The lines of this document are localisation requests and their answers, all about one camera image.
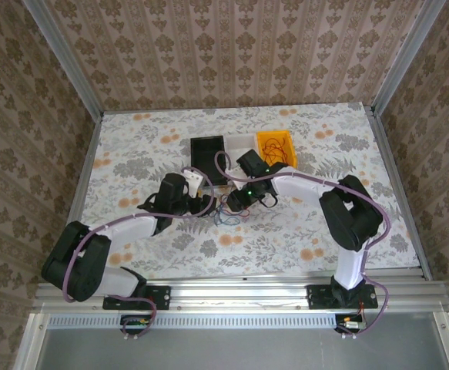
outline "gray floor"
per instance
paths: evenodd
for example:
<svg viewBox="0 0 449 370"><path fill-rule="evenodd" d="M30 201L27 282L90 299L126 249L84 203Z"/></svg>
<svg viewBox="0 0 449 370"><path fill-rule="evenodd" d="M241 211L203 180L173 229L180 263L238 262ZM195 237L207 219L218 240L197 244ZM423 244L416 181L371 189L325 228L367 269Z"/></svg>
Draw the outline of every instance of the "gray floor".
<svg viewBox="0 0 449 370"><path fill-rule="evenodd" d="M331 330L154 330L137 341L117 330L51 330L39 369L446 369L427 314L388 314L370 333Z"/></svg>

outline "yellow basket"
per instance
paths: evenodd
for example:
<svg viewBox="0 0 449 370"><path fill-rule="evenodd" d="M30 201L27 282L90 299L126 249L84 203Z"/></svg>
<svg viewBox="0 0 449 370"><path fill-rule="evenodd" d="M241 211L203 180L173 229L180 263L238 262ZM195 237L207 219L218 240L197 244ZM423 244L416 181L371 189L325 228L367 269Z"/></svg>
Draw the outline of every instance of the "yellow basket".
<svg viewBox="0 0 449 370"><path fill-rule="evenodd" d="M285 129L281 131L262 131L256 133L256 141L258 142L258 150L260 157L272 166L275 162L283 162L283 153L274 148L266 148L266 146L281 146L287 155L286 162L288 165L296 168L298 159L294 151L293 140L290 132Z"/></svg>

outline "floral tablecloth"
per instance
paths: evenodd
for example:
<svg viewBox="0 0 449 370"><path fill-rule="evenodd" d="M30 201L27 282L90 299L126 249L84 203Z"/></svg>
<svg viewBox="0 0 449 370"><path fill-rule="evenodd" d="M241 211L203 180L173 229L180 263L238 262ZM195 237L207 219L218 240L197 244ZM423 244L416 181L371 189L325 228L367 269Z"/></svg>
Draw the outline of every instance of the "floral tablecloth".
<svg viewBox="0 0 449 370"><path fill-rule="evenodd" d="M274 129L291 132L298 170L331 180L351 173L388 212L393 229L372 248L368 268L419 266L360 103L107 115L82 221L100 225L136 212L166 173L189 165L192 137ZM281 197L274 208L256 203L250 213L235 226L216 226L212 218L174 220L161 234L112 251L109 265L148 278L335 269L338 246L319 208Z"/></svg>

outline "wall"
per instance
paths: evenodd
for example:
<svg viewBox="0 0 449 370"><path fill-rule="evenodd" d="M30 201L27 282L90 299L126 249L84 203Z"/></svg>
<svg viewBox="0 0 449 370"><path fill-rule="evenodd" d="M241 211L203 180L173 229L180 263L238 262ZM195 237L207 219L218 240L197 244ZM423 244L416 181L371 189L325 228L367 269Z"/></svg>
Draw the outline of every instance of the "wall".
<svg viewBox="0 0 449 370"><path fill-rule="evenodd" d="M371 104L422 0L46 0L105 110Z"/></svg>
<svg viewBox="0 0 449 370"><path fill-rule="evenodd" d="M92 127L31 15L0 0L0 368L13 364Z"/></svg>
<svg viewBox="0 0 449 370"><path fill-rule="evenodd" d="M382 121L432 272L449 287L449 1Z"/></svg>

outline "table surface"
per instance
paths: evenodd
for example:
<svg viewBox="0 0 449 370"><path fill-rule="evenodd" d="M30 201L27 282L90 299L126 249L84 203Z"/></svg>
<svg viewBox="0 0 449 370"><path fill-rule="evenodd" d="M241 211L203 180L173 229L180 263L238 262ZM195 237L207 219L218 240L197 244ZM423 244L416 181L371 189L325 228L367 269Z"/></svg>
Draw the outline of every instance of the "table surface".
<svg viewBox="0 0 449 370"><path fill-rule="evenodd" d="M192 137L274 129L291 132L298 170L330 180L353 174L388 212L392 230L371 249L367 268L419 266L360 103L107 115L82 222L99 226L136 212L136 206L159 189L166 173L189 165ZM224 193L229 188L216 190ZM254 204L239 225L216 226L212 218L174 220L161 234L112 251L108 263L148 278L300 274L334 270L338 248L320 208L280 197L272 209Z"/></svg>

